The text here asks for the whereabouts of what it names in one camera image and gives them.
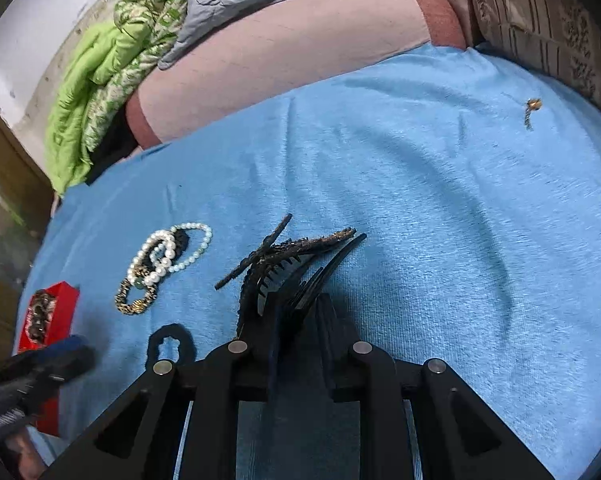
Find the person left hand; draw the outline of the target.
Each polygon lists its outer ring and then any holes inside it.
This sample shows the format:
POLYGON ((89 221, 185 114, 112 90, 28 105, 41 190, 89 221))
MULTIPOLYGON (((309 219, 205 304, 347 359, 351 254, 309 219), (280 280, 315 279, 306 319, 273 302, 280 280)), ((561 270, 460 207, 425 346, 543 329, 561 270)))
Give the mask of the person left hand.
POLYGON ((25 428, 9 436, 5 444, 15 458, 18 473, 24 480, 38 480, 46 471, 46 464, 25 428))

